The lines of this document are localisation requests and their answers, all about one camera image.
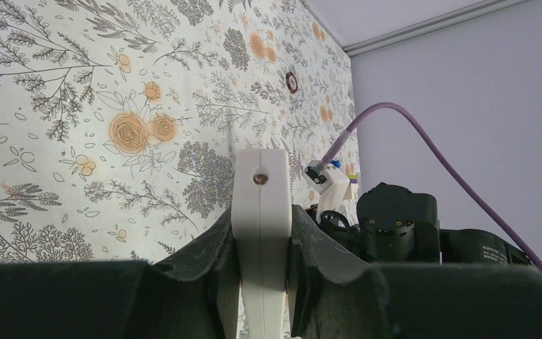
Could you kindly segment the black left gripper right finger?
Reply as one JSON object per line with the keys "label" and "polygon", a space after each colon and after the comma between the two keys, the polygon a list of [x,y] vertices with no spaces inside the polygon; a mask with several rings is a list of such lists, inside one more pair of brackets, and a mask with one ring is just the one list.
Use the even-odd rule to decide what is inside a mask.
{"label": "black left gripper right finger", "polygon": [[527,266],[370,264],[292,206],[290,332],[300,338],[542,338]]}

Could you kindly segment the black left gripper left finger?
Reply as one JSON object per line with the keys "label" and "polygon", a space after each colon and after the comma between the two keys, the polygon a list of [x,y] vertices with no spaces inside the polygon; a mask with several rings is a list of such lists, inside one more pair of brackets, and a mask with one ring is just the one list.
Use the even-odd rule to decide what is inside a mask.
{"label": "black left gripper left finger", "polygon": [[231,213],[155,263],[0,264],[0,338],[234,338]]}

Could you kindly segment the white remote control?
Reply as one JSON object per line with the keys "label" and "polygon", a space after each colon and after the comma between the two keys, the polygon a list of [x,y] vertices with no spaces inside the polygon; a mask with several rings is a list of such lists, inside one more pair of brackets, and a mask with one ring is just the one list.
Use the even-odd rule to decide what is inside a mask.
{"label": "white remote control", "polygon": [[251,338],[283,336],[291,221],[287,152],[241,151],[236,158],[231,227]]}

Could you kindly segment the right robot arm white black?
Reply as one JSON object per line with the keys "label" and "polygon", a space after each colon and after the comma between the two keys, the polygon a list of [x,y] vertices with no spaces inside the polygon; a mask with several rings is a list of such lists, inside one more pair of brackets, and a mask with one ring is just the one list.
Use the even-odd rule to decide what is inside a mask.
{"label": "right robot arm white black", "polygon": [[528,265],[531,259],[499,236],[439,226],[437,200],[403,186],[380,183],[356,204],[358,222],[333,210],[317,226],[368,263],[465,263]]}

